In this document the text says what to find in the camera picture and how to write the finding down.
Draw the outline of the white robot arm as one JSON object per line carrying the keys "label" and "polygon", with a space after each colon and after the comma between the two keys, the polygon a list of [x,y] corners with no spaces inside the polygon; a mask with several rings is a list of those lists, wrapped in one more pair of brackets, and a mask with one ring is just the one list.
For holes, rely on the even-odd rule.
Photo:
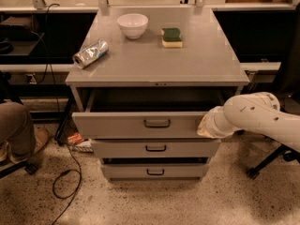
{"label": "white robot arm", "polygon": [[271,93],[230,97],[203,117],[197,133],[225,138],[238,130],[262,134],[300,152],[300,116],[282,112],[278,98]]}

